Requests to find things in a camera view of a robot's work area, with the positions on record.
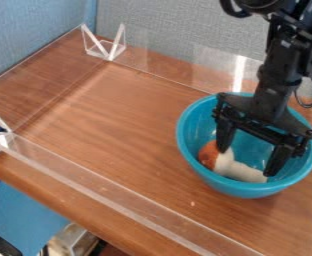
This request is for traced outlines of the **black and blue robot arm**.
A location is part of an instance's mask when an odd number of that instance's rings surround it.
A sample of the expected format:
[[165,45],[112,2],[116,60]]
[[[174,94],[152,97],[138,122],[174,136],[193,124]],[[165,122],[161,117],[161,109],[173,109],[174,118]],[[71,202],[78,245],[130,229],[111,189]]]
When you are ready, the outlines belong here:
[[312,128],[291,114],[289,100],[298,96],[305,78],[312,79],[312,0],[219,0],[237,18],[254,14],[270,22],[266,61],[251,96],[218,95],[214,110],[218,148],[225,152],[243,130],[274,145],[263,175],[278,174],[301,157],[312,140]]

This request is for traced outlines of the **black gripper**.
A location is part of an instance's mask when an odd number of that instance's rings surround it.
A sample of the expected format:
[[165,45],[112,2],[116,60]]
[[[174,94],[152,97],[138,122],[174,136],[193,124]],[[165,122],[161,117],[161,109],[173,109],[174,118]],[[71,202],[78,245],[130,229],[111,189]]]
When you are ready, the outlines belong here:
[[227,151],[238,130],[247,132],[275,146],[263,172],[266,177],[275,176],[289,159],[306,153],[312,128],[287,106],[278,113],[270,102],[251,94],[219,93],[217,99],[213,117],[219,151]]

